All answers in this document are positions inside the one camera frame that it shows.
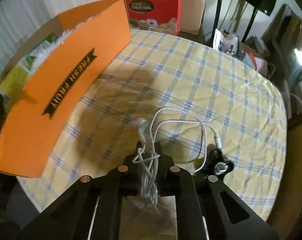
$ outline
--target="yellow plaid tablecloth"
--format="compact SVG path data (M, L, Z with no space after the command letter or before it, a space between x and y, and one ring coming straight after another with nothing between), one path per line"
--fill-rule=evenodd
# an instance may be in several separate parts
M239 60L207 46L149 31L132 30L131 34L132 41L105 68L71 114L43 176L18 178L35 207L44 210L82 175L98 177L120 166L138 141L131 120L150 120L156 109L171 106L192 112L216 128L224 154L235 164L225 184L266 220L286 154L287 123L280 92ZM163 111L158 120L185 118ZM214 143L209 129L207 133L209 143ZM158 133L163 153L190 171L193 163L179 163L198 154L200 137L200 127L193 124L167 124ZM174 201L161 201L169 206L164 213L174 220ZM146 212L128 203L123 204L123 210L130 219ZM163 230L149 227L149 236L174 234L170 219L166 223L155 213L152 216L157 221L152 225ZM148 213L149 222L152 216Z

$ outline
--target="black ribbon banner label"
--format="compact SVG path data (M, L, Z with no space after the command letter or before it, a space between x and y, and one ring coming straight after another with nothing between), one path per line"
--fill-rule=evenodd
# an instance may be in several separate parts
M75 68L70 72L67 78L60 85L59 89L55 92L51 101L45 108L43 114L49 114L51 119L56 109L59 107L60 103L69 92L70 88L76 82L76 80L82 75L86 68L91 64L91 62L97 57L93 55L94 48L86 54L83 59L75 66Z

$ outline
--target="black stand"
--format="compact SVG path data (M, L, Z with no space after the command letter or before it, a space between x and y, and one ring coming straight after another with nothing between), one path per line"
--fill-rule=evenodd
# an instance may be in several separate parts
M215 12L215 18L214 18L213 29L212 29L211 40L210 40L210 47L211 48L213 46L213 39L214 39L215 29L218 27L218 23L219 23L221 5L222 5L222 0L218 0L217 10Z
M252 27L252 24L254 22L255 16L257 15L257 12L258 12L258 9L254 8L253 12L252 12L252 15L251 15L251 19L250 19L249 24L248 24L248 27L247 27L247 29L246 29L246 31L244 33L243 38L242 38L242 42L245 42L245 40L247 39L247 36L248 36L248 34L249 34L250 30L251 30L251 27Z
M220 149L209 153L209 163L194 176L174 166L172 157L162 154L160 143L155 143L155 150L160 154L156 176L159 195L175 196L178 240L206 240L202 216L211 240L279 239L276 232L223 183L224 175L233 170L233 163L223 158ZM106 176L95 179L82 176L28 224L17 239L87 239L99 197L90 239L118 240L122 199L141 192L141 167L132 163L135 156L127 156L123 166ZM221 164L225 167L223 173L217 168Z

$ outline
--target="screw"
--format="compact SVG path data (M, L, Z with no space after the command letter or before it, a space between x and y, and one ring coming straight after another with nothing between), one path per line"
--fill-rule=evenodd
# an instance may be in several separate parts
M210 181L210 182L217 182L218 181L218 178L216 177L216 176L214 176L214 175L210 175L209 177L208 177L208 180Z
M84 175L84 176L82 176L81 177L81 182L83 182L83 183L87 183L87 182L89 182L90 181L90 179L91 179L91 177L90 176L88 176L88 175Z
M174 173L179 172L179 171L180 171L180 167L179 167L179 166L172 166L172 167L170 168L170 171L171 171L171 172L174 172Z
M221 175L229 169L229 166L224 162L219 162L214 167L214 173L216 175Z
M118 171L120 171L120 172L127 172L128 170L129 170L129 168L125 165L118 167Z

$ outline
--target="red bag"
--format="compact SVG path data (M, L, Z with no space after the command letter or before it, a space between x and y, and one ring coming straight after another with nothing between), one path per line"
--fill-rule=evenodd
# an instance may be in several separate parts
M125 0L132 29L177 35L181 0Z

